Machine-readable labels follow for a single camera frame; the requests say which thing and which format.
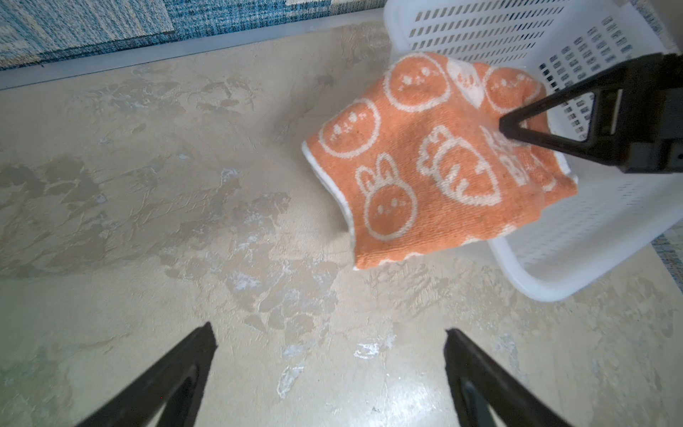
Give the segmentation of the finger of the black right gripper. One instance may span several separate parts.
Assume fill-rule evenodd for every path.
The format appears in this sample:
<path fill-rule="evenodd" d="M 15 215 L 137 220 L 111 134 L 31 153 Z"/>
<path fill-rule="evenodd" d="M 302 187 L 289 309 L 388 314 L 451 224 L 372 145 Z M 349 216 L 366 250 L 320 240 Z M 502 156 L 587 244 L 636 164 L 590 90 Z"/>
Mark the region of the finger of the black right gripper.
<path fill-rule="evenodd" d="M 682 57 L 626 60 L 500 120 L 507 138 L 618 167 L 682 171 Z"/>

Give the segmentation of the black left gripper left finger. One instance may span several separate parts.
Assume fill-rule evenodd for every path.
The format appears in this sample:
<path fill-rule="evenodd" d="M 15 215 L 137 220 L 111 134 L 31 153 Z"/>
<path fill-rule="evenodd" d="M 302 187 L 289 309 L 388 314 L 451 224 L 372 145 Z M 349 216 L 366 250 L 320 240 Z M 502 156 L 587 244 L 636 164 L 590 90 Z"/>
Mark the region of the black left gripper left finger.
<path fill-rule="evenodd" d="M 194 329 L 81 426 L 193 426 L 217 342 L 207 322 Z"/>

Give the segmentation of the orange bunny pattern towel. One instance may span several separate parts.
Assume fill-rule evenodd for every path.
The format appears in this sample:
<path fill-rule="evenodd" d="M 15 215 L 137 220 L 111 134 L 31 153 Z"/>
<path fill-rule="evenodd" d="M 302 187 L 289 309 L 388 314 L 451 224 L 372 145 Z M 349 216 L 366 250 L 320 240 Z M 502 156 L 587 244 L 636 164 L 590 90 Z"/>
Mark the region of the orange bunny pattern towel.
<path fill-rule="evenodd" d="M 565 157 L 501 134 L 544 97 L 520 69 L 411 53 L 302 145 L 359 270 L 501 238 L 578 192 Z"/>

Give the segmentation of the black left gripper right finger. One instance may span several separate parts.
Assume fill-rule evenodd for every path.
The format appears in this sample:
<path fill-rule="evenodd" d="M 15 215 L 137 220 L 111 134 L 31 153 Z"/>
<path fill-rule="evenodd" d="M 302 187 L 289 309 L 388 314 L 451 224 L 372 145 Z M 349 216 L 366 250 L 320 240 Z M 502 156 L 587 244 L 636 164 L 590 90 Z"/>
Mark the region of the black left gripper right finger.
<path fill-rule="evenodd" d="M 526 387 L 457 328 L 446 331 L 446 376 L 462 426 L 567 426 Z"/>

